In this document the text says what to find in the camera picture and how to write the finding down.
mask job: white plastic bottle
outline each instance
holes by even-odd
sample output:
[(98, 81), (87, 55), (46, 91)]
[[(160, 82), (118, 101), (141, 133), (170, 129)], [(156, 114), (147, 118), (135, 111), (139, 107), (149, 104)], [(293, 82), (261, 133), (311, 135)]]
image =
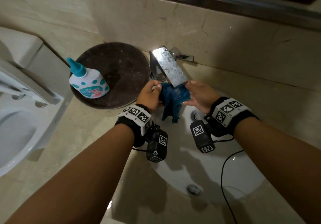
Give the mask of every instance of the white plastic bottle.
[(69, 57), (67, 62), (70, 64), (70, 71), (73, 73), (69, 78), (69, 83), (84, 97), (94, 99), (109, 92), (109, 86), (98, 70), (85, 68)]

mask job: teal rag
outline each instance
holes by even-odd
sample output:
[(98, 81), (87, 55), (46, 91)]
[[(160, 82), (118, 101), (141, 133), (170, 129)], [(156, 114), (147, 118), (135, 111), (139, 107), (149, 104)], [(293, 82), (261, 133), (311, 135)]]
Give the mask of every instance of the teal rag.
[(159, 94), (159, 100), (165, 106), (162, 121), (168, 116), (172, 116), (172, 123), (176, 124), (179, 121), (179, 111), (182, 108), (181, 103), (190, 99), (189, 91), (184, 85), (174, 89), (171, 84), (162, 83), (162, 91)]

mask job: person's left arm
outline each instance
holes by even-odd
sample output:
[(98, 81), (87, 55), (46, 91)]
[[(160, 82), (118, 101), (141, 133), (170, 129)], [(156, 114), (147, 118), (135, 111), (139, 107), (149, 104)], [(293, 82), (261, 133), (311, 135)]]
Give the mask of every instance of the person's left arm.
[[(160, 83), (149, 81), (137, 99), (151, 113), (158, 106)], [(133, 144), (127, 125), (114, 126), (38, 189), (6, 224), (100, 223)]]

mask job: wire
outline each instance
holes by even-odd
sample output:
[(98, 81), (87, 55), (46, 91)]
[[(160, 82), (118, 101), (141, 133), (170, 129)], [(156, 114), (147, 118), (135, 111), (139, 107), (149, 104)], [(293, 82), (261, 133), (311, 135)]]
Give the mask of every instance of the wire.
[(227, 141), (232, 141), (234, 140), (234, 137), (229, 139), (229, 140), (214, 140), (213, 143), (217, 143), (217, 142), (227, 142)]
[(147, 152), (147, 150), (145, 150), (145, 149), (136, 149), (136, 148), (132, 148), (132, 149), (134, 149), (134, 150), (136, 150), (136, 151), (144, 151), (144, 152)]
[(234, 156), (234, 155), (236, 155), (236, 154), (238, 154), (238, 153), (240, 153), (240, 152), (243, 152), (243, 151), (244, 151), (244, 150), (240, 150), (240, 151), (238, 151), (238, 152), (233, 153), (233, 154), (230, 155), (229, 157), (227, 157), (227, 159), (224, 161), (224, 164), (223, 164), (223, 166), (222, 166), (222, 173), (221, 173), (221, 190), (222, 190), (224, 199), (225, 199), (225, 201), (226, 201), (226, 203), (227, 203), (227, 206), (229, 207), (229, 209), (230, 209), (230, 211), (231, 211), (231, 214), (232, 214), (232, 216), (233, 216), (233, 219), (234, 219), (235, 224), (238, 224), (238, 222), (236, 221), (235, 216), (234, 216), (234, 213), (233, 213), (233, 211), (232, 211), (232, 208), (231, 208), (229, 202), (227, 201), (227, 199), (226, 199), (226, 197), (225, 197), (224, 190), (223, 190), (223, 185), (222, 185), (222, 179), (223, 179), (224, 166), (225, 166), (225, 163), (227, 162), (227, 160), (228, 160), (231, 156)]

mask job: chrome faucet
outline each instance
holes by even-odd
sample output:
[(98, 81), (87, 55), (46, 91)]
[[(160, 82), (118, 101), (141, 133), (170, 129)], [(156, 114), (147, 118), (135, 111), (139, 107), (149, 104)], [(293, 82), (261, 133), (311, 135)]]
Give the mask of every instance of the chrome faucet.
[(150, 77), (162, 82), (167, 80), (174, 88), (188, 80), (176, 60), (194, 61), (194, 56), (181, 53), (177, 47), (168, 50), (165, 46), (149, 51), (149, 58)]

